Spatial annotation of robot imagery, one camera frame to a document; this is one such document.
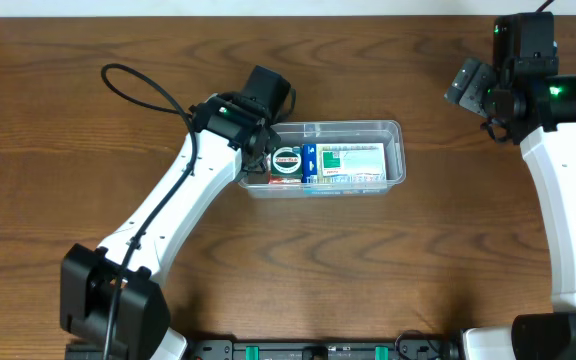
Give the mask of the red Panadol ActiFast packet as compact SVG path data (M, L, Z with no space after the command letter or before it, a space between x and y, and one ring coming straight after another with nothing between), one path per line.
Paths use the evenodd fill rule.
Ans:
M302 182L301 177L270 176L268 180L268 183L271 185L300 184L301 182Z

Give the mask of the green Zam-Buk ointment box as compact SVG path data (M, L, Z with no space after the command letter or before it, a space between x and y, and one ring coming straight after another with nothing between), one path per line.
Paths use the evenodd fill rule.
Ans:
M302 149L287 146L276 149L270 158L270 176L303 177Z

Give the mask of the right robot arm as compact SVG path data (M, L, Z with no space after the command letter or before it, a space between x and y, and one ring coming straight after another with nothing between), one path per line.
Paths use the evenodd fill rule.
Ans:
M444 97L485 117L487 131L506 130L501 139L519 146L538 195L552 272L552 312L465 330L461 356L576 359L576 75L540 65L506 82L469 58Z

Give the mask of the blue cooling patch box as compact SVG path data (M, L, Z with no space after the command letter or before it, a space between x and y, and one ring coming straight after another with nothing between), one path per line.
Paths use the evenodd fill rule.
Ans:
M338 175L324 177L318 170L318 144L303 145L303 183L324 185L363 185L383 183L387 180L387 171L383 175Z

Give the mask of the white green medicine box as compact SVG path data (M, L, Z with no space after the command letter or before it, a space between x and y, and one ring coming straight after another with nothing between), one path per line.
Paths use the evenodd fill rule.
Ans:
M382 143L318 144L317 154L318 170L324 177L386 172Z

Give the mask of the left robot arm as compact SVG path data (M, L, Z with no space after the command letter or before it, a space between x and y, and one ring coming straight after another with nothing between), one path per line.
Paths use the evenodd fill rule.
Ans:
M213 200L278 147L274 125L291 115L293 89L213 94L181 114L183 147L137 210L95 248L74 245L60 274L60 326L100 359L180 359L162 288Z

